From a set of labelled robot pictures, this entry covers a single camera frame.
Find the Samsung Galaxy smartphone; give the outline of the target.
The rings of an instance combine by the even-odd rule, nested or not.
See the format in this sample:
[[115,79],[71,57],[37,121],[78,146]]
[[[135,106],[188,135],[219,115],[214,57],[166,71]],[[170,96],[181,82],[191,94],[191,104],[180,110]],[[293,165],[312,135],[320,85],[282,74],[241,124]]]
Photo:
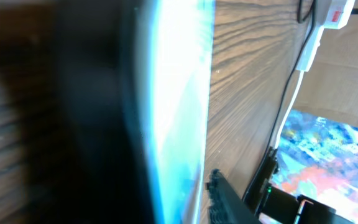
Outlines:
[[152,223],[198,223],[214,1],[124,1],[128,104]]

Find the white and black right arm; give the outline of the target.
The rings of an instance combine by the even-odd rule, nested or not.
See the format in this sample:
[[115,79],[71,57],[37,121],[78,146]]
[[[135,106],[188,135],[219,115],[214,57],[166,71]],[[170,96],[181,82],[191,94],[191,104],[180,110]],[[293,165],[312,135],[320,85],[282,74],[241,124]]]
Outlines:
[[270,147],[262,159],[257,172],[248,185],[242,201],[251,214],[259,218],[264,214],[280,223],[297,224],[353,224],[336,214],[336,209],[305,195],[293,196],[270,183],[279,171],[277,150]]

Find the colourful patterned floor mat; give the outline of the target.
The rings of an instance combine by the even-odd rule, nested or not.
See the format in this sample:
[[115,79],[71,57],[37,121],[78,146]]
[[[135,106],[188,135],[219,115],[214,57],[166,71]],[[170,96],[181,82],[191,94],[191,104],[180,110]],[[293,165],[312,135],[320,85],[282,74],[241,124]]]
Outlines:
[[291,110],[285,121],[271,184],[305,195],[358,223],[358,128]]

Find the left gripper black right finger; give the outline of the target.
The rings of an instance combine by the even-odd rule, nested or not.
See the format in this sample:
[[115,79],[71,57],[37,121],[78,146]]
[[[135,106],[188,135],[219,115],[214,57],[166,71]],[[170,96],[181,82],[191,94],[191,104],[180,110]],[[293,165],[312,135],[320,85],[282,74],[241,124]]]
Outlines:
[[260,224],[236,194],[219,169],[211,171],[206,183],[211,205],[208,207],[212,224]]

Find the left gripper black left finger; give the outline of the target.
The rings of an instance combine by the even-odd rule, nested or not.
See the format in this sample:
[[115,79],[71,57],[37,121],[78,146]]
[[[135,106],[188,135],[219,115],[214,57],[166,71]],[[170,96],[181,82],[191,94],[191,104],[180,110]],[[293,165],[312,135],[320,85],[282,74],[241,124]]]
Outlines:
[[153,223],[142,105],[153,1],[40,1],[68,157],[36,223]]

